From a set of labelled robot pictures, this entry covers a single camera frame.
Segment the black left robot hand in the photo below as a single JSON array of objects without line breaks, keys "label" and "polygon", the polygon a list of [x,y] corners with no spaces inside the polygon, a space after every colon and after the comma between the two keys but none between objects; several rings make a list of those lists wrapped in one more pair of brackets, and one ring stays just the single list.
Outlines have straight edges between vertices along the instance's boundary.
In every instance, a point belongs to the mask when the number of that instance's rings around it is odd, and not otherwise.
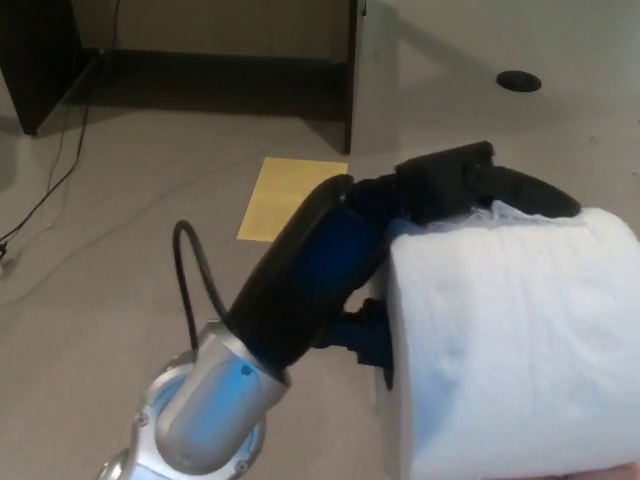
[{"label": "black left robot hand", "polygon": [[308,350],[340,346],[394,381],[390,318],[382,300],[344,306],[387,259],[397,220],[428,225],[502,202],[528,215],[570,218],[564,191],[498,166],[487,141],[409,159],[388,175],[348,174],[315,187],[252,271],[224,322],[267,366],[284,370]]}]

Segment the person's bare hand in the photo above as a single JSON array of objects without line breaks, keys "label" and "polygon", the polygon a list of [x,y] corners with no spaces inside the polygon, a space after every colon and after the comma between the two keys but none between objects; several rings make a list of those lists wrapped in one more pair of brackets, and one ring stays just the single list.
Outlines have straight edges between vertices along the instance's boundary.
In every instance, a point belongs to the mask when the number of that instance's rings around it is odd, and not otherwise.
[{"label": "person's bare hand", "polygon": [[593,474],[593,478],[599,480],[639,480],[639,477],[638,464],[613,467]]}]

